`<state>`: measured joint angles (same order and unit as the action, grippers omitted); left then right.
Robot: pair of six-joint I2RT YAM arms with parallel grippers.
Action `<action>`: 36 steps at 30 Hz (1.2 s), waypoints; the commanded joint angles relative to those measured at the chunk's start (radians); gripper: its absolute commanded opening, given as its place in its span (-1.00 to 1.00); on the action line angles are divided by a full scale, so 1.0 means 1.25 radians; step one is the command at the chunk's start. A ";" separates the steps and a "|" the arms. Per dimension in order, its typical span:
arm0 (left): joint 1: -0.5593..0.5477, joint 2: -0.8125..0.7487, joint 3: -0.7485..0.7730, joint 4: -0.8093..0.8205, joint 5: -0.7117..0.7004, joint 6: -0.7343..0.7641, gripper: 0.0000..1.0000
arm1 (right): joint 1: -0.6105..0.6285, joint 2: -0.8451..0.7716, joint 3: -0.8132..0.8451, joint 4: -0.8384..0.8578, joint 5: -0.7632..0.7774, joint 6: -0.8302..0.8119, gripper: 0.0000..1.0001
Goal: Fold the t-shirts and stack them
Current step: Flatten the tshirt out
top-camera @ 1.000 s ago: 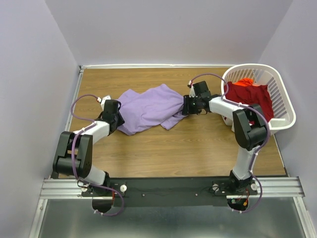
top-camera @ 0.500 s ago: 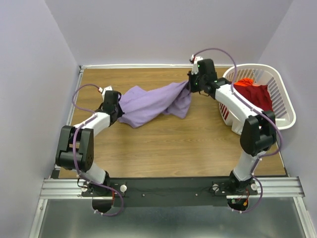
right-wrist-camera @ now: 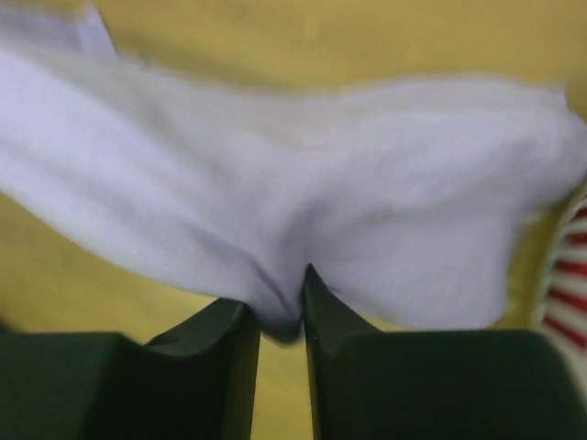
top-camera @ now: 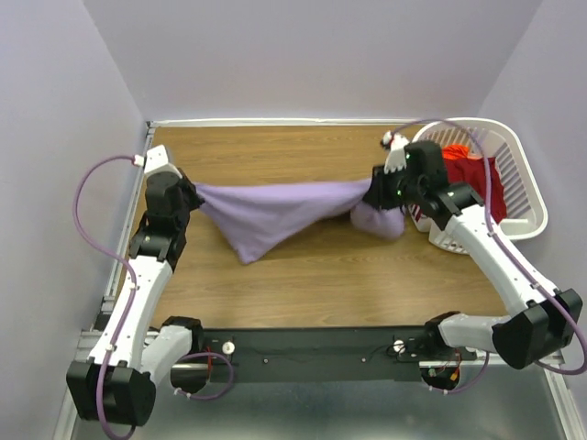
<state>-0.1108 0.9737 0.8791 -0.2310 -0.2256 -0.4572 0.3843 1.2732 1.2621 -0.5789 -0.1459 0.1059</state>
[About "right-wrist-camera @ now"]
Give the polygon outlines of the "lavender t-shirt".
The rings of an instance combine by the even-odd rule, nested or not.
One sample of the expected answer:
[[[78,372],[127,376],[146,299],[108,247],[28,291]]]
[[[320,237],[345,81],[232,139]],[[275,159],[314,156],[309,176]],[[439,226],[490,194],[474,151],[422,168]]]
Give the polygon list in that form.
[[[126,1],[200,79],[99,13],[1,4],[1,191],[117,266],[295,340],[316,267],[361,312],[484,328],[519,231],[586,172],[565,85],[583,1]]]

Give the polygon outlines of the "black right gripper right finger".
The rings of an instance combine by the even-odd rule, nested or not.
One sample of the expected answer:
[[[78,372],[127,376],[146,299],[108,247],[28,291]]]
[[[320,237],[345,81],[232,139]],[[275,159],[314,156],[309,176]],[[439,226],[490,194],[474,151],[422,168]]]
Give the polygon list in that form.
[[[583,439],[586,408],[559,351],[526,330],[386,333],[305,272],[317,439]]]

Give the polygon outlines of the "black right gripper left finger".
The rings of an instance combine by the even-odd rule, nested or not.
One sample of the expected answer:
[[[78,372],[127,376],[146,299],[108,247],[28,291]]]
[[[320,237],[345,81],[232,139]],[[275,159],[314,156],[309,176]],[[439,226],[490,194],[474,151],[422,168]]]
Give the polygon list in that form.
[[[217,300],[139,344],[119,333],[1,334],[4,439],[247,439],[260,330]]]

